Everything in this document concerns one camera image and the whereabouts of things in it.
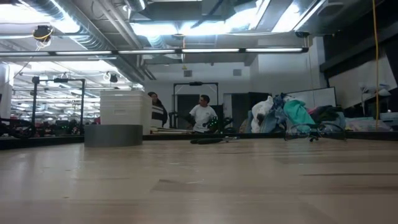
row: teal jacket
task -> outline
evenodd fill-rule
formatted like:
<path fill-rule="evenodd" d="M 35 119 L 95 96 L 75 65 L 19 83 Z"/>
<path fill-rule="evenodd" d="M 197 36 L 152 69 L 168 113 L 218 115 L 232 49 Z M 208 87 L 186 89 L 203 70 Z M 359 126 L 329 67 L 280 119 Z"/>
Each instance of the teal jacket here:
<path fill-rule="evenodd" d="M 284 111 L 293 124 L 315 124 L 307 110 L 305 103 L 299 100 L 292 100 L 285 103 Z"/>

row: blue fabric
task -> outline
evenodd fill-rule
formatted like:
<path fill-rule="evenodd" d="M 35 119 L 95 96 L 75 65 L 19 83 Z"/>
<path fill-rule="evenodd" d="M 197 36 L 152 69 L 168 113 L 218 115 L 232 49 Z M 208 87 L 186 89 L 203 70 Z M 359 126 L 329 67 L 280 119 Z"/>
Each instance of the blue fabric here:
<path fill-rule="evenodd" d="M 299 100 L 292 100 L 285 103 L 284 111 L 293 124 L 315 124 L 307 110 L 305 103 Z"/>
<path fill-rule="evenodd" d="M 246 129 L 244 130 L 245 133 L 251 133 L 251 121 L 253 120 L 253 114 L 251 110 L 248 111 L 248 122 L 246 123 Z"/>
<path fill-rule="evenodd" d="M 286 127 L 286 114 L 283 110 L 284 101 L 283 97 L 285 94 L 281 93 L 279 96 L 274 98 L 274 105 L 272 106 L 269 114 L 266 116 L 261 124 L 260 133 L 271 133 L 283 124 Z"/>

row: wooden table surface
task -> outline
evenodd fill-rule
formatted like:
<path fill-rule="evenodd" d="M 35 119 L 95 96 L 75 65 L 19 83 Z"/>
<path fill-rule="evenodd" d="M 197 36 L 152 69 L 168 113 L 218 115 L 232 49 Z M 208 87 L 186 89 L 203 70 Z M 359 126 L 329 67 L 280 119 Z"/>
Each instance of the wooden table surface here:
<path fill-rule="evenodd" d="M 0 223 L 398 223 L 398 143 L 0 151 Z"/>

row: doorway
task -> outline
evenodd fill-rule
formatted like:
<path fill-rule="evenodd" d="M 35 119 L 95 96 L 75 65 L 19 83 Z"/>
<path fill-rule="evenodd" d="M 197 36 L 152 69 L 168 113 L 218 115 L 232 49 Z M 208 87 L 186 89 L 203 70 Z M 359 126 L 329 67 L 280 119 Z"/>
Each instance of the doorway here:
<path fill-rule="evenodd" d="M 177 113 L 180 116 L 186 116 L 191 112 L 192 108 L 199 102 L 199 94 L 177 95 Z M 177 118 L 177 128 L 186 129 L 189 123 L 181 118 Z"/>

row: man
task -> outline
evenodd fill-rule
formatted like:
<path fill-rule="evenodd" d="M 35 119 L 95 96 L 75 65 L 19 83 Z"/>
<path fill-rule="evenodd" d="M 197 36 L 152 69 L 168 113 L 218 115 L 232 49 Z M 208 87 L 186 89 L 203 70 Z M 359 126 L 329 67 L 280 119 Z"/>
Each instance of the man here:
<path fill-rule="evenodd" d="M 193 130 L 199 133 L 204 133 L 209 131 L 207 125 L 203 127 L 203 124 L 209 122 L 211 118 L 217 117 L 216 112 L 213 110 L 211 106 L 208 106 L 210 103 L 210 97 L 208 95 L 200 96 L 199 104 L 196 105 L 190 113 L 191 116 L 195 118 L 195 126 Z"/>

